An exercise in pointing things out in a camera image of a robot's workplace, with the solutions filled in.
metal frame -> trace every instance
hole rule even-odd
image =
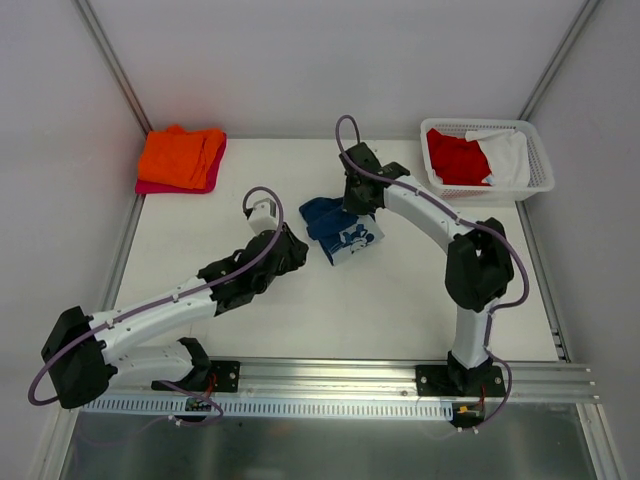
[[[100,54],[120,88],[132,114],[145,134],[152,130],[129,79],[93,10],[89,0],[72,0],[80,17],[96,43]],[[574,22],[546,67],[534,91],[527,100],[519,118],[529,119],[541,103],[546,91],[556,77],[562,63],[572,50],[588,22],[594,17],[603,0],[585,0]],[[102,308],[113,307],[117,297],[135,230],[142,212],[144,197],[138,196],[128,215],[120,248],[110,272]],[[559,358],[570,361],[570,348],[563,335],[562,321],[553,302],[545,265],[533,234],[533,229],[523,203],[517,205],[525,238],[531,251],[550,328],[558,339]],[[351,360],[280,360],[237,359],[242,362],[239,399],[269,398],[277,400],[322,399],[352,401],[393,401],[400,404],[419,405],[421,401],[451,401],[417,397],[414,367],[416,364],[441,364],[422,361],[351,361]],[[512,402],[571,403],[578,408],[583,430],[598,478],[626,478],[622,463],[615,450],[604,410],[600,404],[590,369],[585,365],[565,362],[514,363]],[[155,393],[145,392],[145,398],[153,399]],[[63,468],[65,452],[73,432],[77,411],[60,410],[41,468],[34,476],[39,479],[55,479]]]

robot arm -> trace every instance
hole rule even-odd
[[[256,202],[245,212],[255,236],[244,249],[213,262],[186,282],[135,305],[85,315],[80,307],[58,319],[42,358],[53,355],[86,332],[110,325],[62,356],[49,370],[63,408],[75,408],[100,396],[110,385],[150,385],[168,380],[190,390],[204,390],[209,357],[196,339],[183,338],[169,346],[139,347],[143,342],[181,325],[212,318],[246,305],[264,293],[277,276],[297,270],[306,261],[308,246],[286,223],[266,256],[248,271],[216,286],[263,252],[276,234],[275,204]]]
[[[349,148],[346,153],[360,169],[409,185],[414,191],[419,190],[444,204],[406,168],[397,163],[380,165],[364,142]],[[361,174],[344,155],[341,160],[347,175],[343,204],[347,212],[366,215],[378,208],[387,208],[413,223],[446,253],[445,286],[457,304],[456,336],[447,363],[450,379],[464,393],[491,367],[492,361],[485,349],[491,328],[489,313],[513,279],[509,252],[491,234],[462,225],[414,191]],[[494,218],[474,223],[504,236],[502,224]]]

white wall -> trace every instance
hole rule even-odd
[[[94,0],[150,121],[415,136],[516,118],[583,0]]]
[[[574,360],[600,384],[629,478],[640,478],[640,2],[605,1],[533,122],[556,189],[530,202]]]
[[[27,402],[40,349],[60,312],[96,307],[143,142],[69,0],[0,3],[2,479],[27,474],[52,412]]]

magenta cloth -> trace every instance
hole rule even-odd
[[[218,179],[218,170],[220,163],[222,162],[222,156],[227,148],[227,135],[224,136],[224,142],[218,148],[216,152],[216,158],[211,164],[211,168],[207,172],[207,181],[204,188],[180,188],[173,185],[163,185],[162,183],[145,182],[144,180],[138,180],[136,182],[136,193],[139,195],[146,195],[148,193],[209,193],[216,186],[216,180]]]

red cloth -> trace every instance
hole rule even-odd
[[[211,163],[211,167],[209,167],[209,170],[207,171],[204,188],[181,188],[174,187],[173,185],[164,185],[162,183],[147,182],[145,180],[138,179],[138,181],[136,182],[136,193],[139,195],[144,195],[147,193],[209,193],[216,186],[218,170],[220,168],[222,156],[224,155],[224,151],[226,148],[227,135],[224,134],[224,140],[218,147],[215,158]]]
[[[487,157],[477,141],[442,135],[432,128],[427,132],[431,166],[445,185],[488,185],[491,175]]]

